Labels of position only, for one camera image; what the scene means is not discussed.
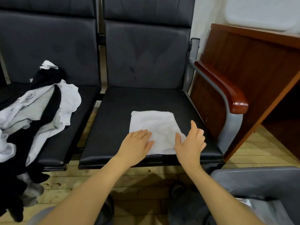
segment black chair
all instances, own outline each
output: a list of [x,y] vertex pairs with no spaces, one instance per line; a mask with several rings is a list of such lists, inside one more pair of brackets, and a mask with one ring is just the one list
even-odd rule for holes
[[0,99],[25,89],[44,60],[65,70],[81,95],[71,125],[37,157],[45,171],[65,169],[100,92],[96,38],[95,0],[0,0],[0,50],[11,81],[0,88]]
[[[185,135],[194,120],[207,147],[201,163],[215,169],[238,132],[245,98],[228,80],[197,62],[199,39],[190,32],[195,0],[103,0],[108,89],[82,152],[79,168],[104,166],[129,132],[132,111],[169,111]],[[223,97],[227,120],[215,140],[187,94],[194,71]],[[235,106],[245,108],[243,112]],[[176,155],[148,155],[137,166],[178,165]]]

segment floor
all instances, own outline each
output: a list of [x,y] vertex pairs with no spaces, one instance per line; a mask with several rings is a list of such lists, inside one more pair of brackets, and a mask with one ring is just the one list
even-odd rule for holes
[[[78,146],[84,146],[98,108],[94,108]],[[71,161],[66,171],[48,172],[51,176],[43,183],[44,194],[38,204],[24,211],[24,225],[39,211],[55,206],[74,188],[86,181],[97,170],[78,170],[78,161]],[[224,168],[298,166],[296,159],[265,128],[260,126],[238,149]],[[191,184],[181,166],[130,168],[112,189],[115,201],[115,225],[162,225],[167,224],[169,188],[177,180]],[[14,223],[7,213],[0,217],[0,225]]]

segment brown wooden furniture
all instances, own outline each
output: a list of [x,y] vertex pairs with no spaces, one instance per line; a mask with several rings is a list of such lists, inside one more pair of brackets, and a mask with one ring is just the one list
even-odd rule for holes
[[[300,37],[212,24],[200,60],[207,69],[217,71],[220,78],[223,76],[235,84],[249,104],[240,131],[225,154],[225,161],[264,119],[262,124],[300,158],[298,139],[286,136],[299,136],[300,133],[299,83],[296,85],[300,79]],[[226,118],[223,99],[198,74],[191,98],[217,138]]]

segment chair armrest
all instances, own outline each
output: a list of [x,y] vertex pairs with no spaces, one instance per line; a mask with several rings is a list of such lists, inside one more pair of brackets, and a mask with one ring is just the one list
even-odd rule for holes
[[202,76],[204,79],[207,78],[212,81],[213,85],[209,80],[207,80],[224,98],[225,95],[228,103],[229,111],[232,114],[244,114],[248,110],[248,102],[245,98],[244,93],[230,80],[225,76],[220,74],[212,66],[204,64],[201,61],[196,61],[194,63],[196,67],[195,70]]

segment red-brown armrest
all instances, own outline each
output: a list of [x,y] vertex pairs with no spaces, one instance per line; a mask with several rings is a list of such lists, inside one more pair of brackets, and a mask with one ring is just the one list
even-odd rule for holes
[[213,83],[215,83],[220,90],[225,94],[230,113],[244,114],[248,110],[248,102],[244,93],[234,85],[225,76],[220,74],[209,64],[204,64],[201,61],[196,61],[194,65],[203,72]]

